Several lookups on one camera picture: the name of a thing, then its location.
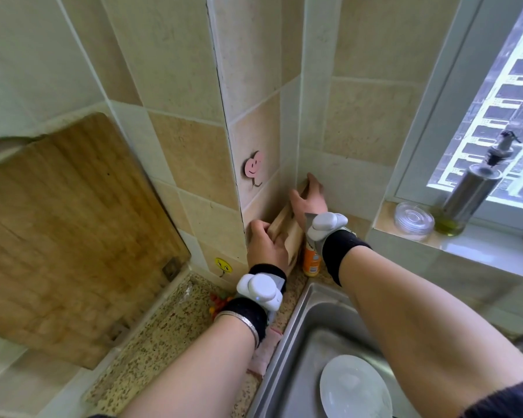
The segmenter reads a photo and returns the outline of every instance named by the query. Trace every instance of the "silver bracelet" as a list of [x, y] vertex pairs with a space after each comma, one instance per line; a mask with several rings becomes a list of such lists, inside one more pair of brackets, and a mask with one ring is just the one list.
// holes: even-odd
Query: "silver bracelet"
[[233, 317], [241, 320], [244, 324], [246, 324], [250, 328], [250, 331], [252, 332], [252, 334], [254, 335], [255, 346], [256, 346], [256, 349], [258, 348], [258, 346], [260, 345], [260, 337], [258, 335], [258, 331], [256, 330], [256, 327], [254, 327], [254, 325], [252, 323], [250, 323], [250, 320], [248, 318], [246, 318], [245, 316], [241, 316], [240, 314], [237, 314], [234, 311], [221, 311], [215, 317], [214, 322], [217, 321], [217, 319], [220, 316], [233, 316]]

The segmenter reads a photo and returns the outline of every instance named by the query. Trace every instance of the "orange bottle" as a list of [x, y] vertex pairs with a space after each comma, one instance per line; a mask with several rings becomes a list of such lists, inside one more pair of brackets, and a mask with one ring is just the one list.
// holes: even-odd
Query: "orange bottle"
[[315, 277], [320, 272], [320, 263], [322, 259], [317, 252], [313, 251], [308, 242], [304, 247], [304, 258], [302, 261], [302, 271], [308, 277]]

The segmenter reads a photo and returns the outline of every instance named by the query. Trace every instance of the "speckled countertop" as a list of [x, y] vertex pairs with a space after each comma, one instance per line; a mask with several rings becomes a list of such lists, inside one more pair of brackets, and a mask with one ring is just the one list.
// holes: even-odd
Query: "speckled countertop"
[[[326, 274], [322, 282], [334, 284]], [[289, 322], [307, 277], [294, 269], [272, 327], [283, 332]], [[120, 352], [87, 393], [86, 400], [103, 414], [116, 415], [154, 377], [165, 369], [211, 324], [209, 294], [225, 295], [222, 289], [196, 274], [189, 274], [168, 296], [143, 329]], [[237, 394], [231, 417], [243, 417], [261, 381], [247, 373]]]

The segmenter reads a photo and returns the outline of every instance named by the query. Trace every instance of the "forearm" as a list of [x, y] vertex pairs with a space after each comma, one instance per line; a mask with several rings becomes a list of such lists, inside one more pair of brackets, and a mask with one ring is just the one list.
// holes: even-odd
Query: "forearm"
[[341, 261], [340, 282], [424, 417], [458, 416], [523, 381], [523, 355], [443, 289], [367, 247]]
[[233, 316], [218, 317], [120, 417], [226, 417], [253, 352], [248, 326]]

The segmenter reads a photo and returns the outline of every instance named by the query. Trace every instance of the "yellow smiley face hook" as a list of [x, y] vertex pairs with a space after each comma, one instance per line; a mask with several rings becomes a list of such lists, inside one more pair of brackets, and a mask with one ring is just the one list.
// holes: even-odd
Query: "yellow smiley face hook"
[[230, 264], [223, 258], [216, 258], [215, 263], [217, 264], [217, 267], [223, 270], [223, 274], [232, 273], [232, 267], [230, 267]]

